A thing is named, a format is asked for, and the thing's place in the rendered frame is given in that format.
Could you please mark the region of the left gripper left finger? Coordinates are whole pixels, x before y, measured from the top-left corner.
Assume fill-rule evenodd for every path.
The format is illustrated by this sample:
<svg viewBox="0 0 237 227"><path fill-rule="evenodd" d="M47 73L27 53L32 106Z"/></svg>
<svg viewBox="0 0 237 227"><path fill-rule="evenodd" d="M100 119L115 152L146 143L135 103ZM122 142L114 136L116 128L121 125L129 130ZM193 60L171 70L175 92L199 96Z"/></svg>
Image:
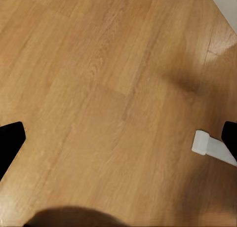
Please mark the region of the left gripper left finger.
<svg viewBox="0 0 237 227"><path fill-rule="evenodd" d="M0 181L26 140L21 121L0 127Z"/></svg>

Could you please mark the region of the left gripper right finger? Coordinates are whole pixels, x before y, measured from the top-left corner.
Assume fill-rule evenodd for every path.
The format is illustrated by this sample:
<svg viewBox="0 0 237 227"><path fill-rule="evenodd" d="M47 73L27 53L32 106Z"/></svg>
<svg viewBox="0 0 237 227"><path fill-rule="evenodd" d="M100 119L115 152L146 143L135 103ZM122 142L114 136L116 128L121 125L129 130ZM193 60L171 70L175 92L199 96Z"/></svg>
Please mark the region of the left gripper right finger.
<svg viewBox="0 0 237 227"><path fill-rule="evenodd" d="M221 138L237 161L237 123L226 121Z"/></svg>

